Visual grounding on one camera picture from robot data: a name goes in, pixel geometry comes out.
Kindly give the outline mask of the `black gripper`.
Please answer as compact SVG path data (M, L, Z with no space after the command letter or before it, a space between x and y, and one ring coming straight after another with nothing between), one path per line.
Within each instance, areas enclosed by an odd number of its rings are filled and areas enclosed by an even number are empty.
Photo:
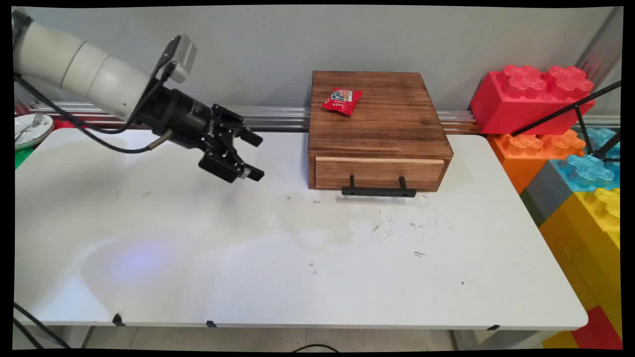
M207 106L177 89L158 88L138 104L136 122L158 136L148 145L150 151L167 141L200 149L198 166L228 183L245 178L260 181L265 175L241 158L231 140L218 140L237 137L254 147L263 142L245 125L243 116L223 106Z

